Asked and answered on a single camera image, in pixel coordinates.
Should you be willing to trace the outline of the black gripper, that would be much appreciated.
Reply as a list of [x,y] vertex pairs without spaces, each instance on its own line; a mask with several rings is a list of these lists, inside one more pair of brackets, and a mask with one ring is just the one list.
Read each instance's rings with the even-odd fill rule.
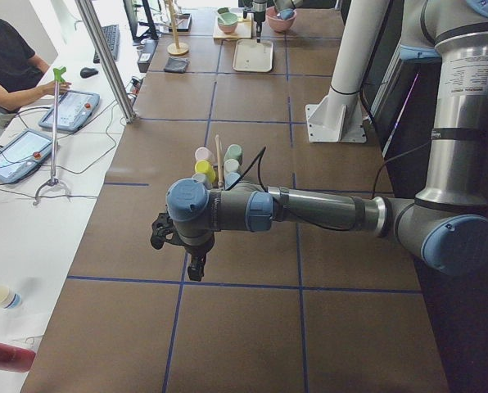
[[267,11],[267,0],[252,0],[252,12],[254,14],[256,42],[260,43],[263,32],[263,24]]
[[205,231],[196,237],[187,237],[180,233],[179,238],[187,253],[191,255],[188,265],[188,277],[190,280],[201,281],[204,277],[206,254],[215,245],[215,235],[211,231]]

